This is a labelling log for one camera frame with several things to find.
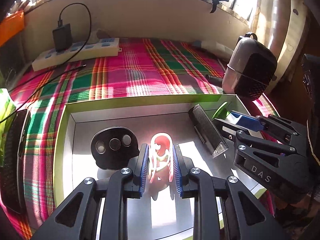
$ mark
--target black speaker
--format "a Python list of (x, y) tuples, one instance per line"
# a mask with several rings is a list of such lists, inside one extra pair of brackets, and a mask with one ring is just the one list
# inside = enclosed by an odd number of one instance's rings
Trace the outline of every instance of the black speaker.
[(139, 152), (136, 136), (125, 127), (106, 128), (91, 141), (92, 156), (103, 170), (120, 170)]
[(222, 89), (254, 101), (267, 88), (276, 69), (277, 59), (268, 48), (255, 39), (242, 38), (228, 64)]

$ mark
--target plaid bed sheet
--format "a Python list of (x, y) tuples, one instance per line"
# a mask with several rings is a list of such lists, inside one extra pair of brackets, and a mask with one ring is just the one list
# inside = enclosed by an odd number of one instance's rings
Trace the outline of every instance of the plaid bed sheet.
[[(46, 85), (26, 104), (32, 114), (24, 157), (26, 215), (16, 215), (2, 206), (17, 232), (30, 239), (54, 211), (53, 155), (58, 125), (66, 103), (117, 97), (168, 94), (219, 94), (206, 74), (222, 77), (223, 69), (212, 54), (188, 43), (156, 39), (121, 39), (117, 57), (73, 62), (34, 79), (11, 93), (18, 106), (38, 87), (65, 70), (86, 64), (86, 68), (63, 74)], [(39, 74), (26, 73), (21, 83)], [(254, 102), (261, 113), (277, 114), (262, 95)]]

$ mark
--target wall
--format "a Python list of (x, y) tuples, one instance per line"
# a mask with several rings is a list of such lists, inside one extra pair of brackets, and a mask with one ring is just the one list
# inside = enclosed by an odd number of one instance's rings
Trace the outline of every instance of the wall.
[(320, 26), (311, 15), (311, 24), (305, 44), (295, 63), (292, 81), (279, 82), (270, 93), (269, 99), (278, 110), (279, 114), (290, 120), (306, 125), (310, 113), (310, 99), (303, 86), (303, 70), (301, 60), (304, 54), (320, 57)]
[(292, 60), (301, 52), (308, 24), (303, 0), (258, 0), (252, 31), (277, 58), (276, 79), (265, 90), (269, 94), (284, 77)]
[[(213, 40), (234, 49), (238, 37), (249, 27), (226, 11), (201, 0), (50, 0), (25, 15), (23, 47), (26, 60), (54, 47), (52, 30), (61, 9), (73, 2), (86, 4), (92, 14), (93, 29), (103, 29), (111, 37), (150, 37), (192, 42)], [(74, 41), (86, 39), (89, 17), (81, 5), (62, 14), (71, 23)]]

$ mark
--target wire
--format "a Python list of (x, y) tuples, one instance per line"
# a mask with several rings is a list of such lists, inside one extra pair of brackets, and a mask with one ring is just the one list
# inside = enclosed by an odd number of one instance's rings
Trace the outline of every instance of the wire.
[[(44, 71), (44, 72), (42, 72), (42, 73), (40, 73), (40, 74), (38, 74), (38, 75), (35, 75), (34, 77), (30, 78), (29, 80), (27, 80), (27, 81), (25, 81), (25, 82), (23, 82), (23, 83), (15, 86), (15, 87), (12, 88), (11, 90), (9, 90), (9, 93), (12, 92), (12, 91), (14, 91), (16, 88), (21, 87), (21, 86), (29, 83), (31, 80), (34, 80), (34, 79), (37, 78), (38, 76), (41, 76), (41, 75), (43, 75), (43, 74), (46, 74), (46, 73), (48, 73), (48, 72), (50, 72), (50, 71), (55, 70), (55, 69), (58, 68), (58, 67), (61, 67), (62, 65), (64, 65), (65, 63), (67, 63), (68, 61), (70, 61), (71, 59), (73, 59), (76, 55), (78, 55), (78, 53), (79, 53), (79, 52), (84, 48), (84, 46), (88, 43), (88, 41), (89, 41), (89, 39), (90, 39), (90, 35), (91, 35), (91, 30), (92, 30), (92, 18), (91, 18), (90, 10), (89, 10), (89, 8), (88, 8), (85, 4), (79, 3), (79, 2), (70, 3), (69, 5), (65, 6), (65, 8), (67, 8), (67, 7), (71, 6), (71, 5), (74, 5), (74, 4), (83, 5), (83, 6), (87, 9), (88, 14), (89, 14), (89, 18), (90, 18), (89, 35), (88, 35), (87, 40), (86, 40), (86, 41), (84, 42), (84, 44), (82, 45), (82, 47), (81, 47), (75, 54), (73, 54), (70, 58), (68, 58), (66, 61), (64, 61), (63, 63), (61, 63), (61, 64), (59, 64), (59, 65), (56, 65), (54, 68), (50, 68), (50, 69), (48, 69), (48, 70), (46, 70), (46, 71)], [(62, 9), (62, 11), (61, 11), (61, 13), (60, 13), (60, 15), (59, 15), (59, 21), (61, 21), (61, 14), (62, 14), (62, 12), (65, 10), (65, 8)]]
[(303, 221), (307, 215), (310, 213), (311, 211), (311, 208), (312, 208), (312, 202), (315, 198), (315, 194), (316, 194), (316, 189), (317, 189), (317, 186), (319, 185), (319, 181), (316, 181), (314, 184), (313, 184), (313, 187), (312, 187), (312, 191), (311, 191), (311, 196), (310, 196), (310, 201), (309, 201), (309, 205), (308, 205), (308, 209), (305, 209), (298, 217), (298, 219), (295, 219), (294, 221), (290, 222), (289, 224), (285, 225), (284, 228), (288, 228), (292, 225), (295, 225), (297, 223), (300, 223), (301, 221)]
[(17, 113), (17, 112), (21, 109), (21, 107), (23, 107), (23, 106), (24, 106), (41, 88), (43, 88), (45, 85), (51, 83), (53, 80), (55, 80), (56, 78), (62, 76), (62, 75), (65, 74), (65, 73), (82, 69), (82, 68), (84, 68), (85, 66), (86, 66), (86, 65), (82, 65), (82, 66), (79, 66), (79, 67), (75, 67), (75, 68), (66, 70), (66, 71), (62, 72), (61, 74), (55, 76), (54, 78), (48, 80), (48, 81), (47, 81), (46, 83), (44, 83), (42, 86), (38, 87), (38, 88), (36, 89), (36, 91), (34, 91), (34, 92), (32, 93), (32, 95), (31, 95), (26, 101), (24, 101), (16, 110), (14, 110), (14, 111), (13, 111), (11, 114), (9, 114), (6, 118), (2, 119), (2, 120), (0, 121), (0, 123), (8, 120), (11, 116), (13, 116), (15, 113)]

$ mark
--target sunlight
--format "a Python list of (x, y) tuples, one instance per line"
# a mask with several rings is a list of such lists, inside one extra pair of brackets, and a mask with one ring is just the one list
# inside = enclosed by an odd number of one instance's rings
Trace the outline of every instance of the sunlight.
[(146, 85), (132, 85), (127, 87), (127, 96), (129, 97), (139, 97), (139, 96), (148, 96), (150, 91)]
[(259, 42), (264, 44), (266, 39), (266, 30), (267, 30), (267, 20), (266, 17), (260, 13), (259, 21), (256, 30), (256, 35), (259, 37)]
[(271, 35), (271, 38), (270, 38), (270, 41), (269, 41), (269, 45), (268, 45), (268, 49), (271, 48), (272, 42), (273, 42), (273, 34)]
[(158, 198), (154, 201), (151, 197), (151, 225), (159, 228), (177, 222), (176, 203), (171, 199), (170, 187), (158, 192)]
[(205, 161), (202, 159), (194, 141), (180, 143), (179, 147), (182, 155), (192, 159), (195, 167), (207, 172), (210, 176), (212, 176), (212, 172), (210, 171), (207, 163), (205, 163)]
[(287, 50), (287, 43), (284, 42), (284, 43), (283, 43), (283, 46), (282, 46), (282, 49), (281, 49), (281, 52), (280, 52), (280, 56), (279, 56), (279, 58), (278, 58), (278, 62), (281, 61), (281, 58), (283, 57), (283, 55), (284, 55), (284, 53), (285, 53), (286, 50)]
[(101, 206), (99, 210), (99, 216), (98, 216), (98, 224), (97, 224), (97, 233), (96, 233), (96, 240), (100, 239), (100, 231), (101, 231), (101, 222), (102, 222), (102, 214), (103, 214), (103, 208), (106, 198), (101, 199)]
[(236, 170), (231, 169), (233, 176), (237, 177), (239, 179), (238, 172)]

